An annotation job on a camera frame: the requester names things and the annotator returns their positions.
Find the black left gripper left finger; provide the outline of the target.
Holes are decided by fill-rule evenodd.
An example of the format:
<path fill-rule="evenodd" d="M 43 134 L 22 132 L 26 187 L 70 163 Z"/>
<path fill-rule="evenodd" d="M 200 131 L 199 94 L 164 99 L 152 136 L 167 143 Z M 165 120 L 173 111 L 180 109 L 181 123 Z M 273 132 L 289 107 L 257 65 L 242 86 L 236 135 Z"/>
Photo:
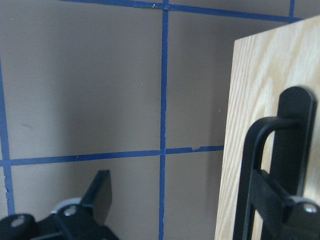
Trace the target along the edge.
<path fill-rule="evenodd" d="M 110 170 L 99 170 L 83 197 L 73 197 L 58 203 L 51 214 L 57 214 L 69 205 L 82 206 L 99 224 L 104 225 L 112 204 L 112 181 Z"/>

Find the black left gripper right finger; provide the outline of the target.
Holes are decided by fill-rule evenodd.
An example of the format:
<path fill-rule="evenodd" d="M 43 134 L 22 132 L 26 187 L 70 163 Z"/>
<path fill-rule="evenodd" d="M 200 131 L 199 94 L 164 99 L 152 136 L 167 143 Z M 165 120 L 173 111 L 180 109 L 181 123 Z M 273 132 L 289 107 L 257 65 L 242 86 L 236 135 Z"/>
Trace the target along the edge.
<path fill-rule="evenodd" d="M 264 170 L 253 171 L 252 206 L 262 218 L 262 240 L 318 240 L 320 206 L 288 194 Z"/>

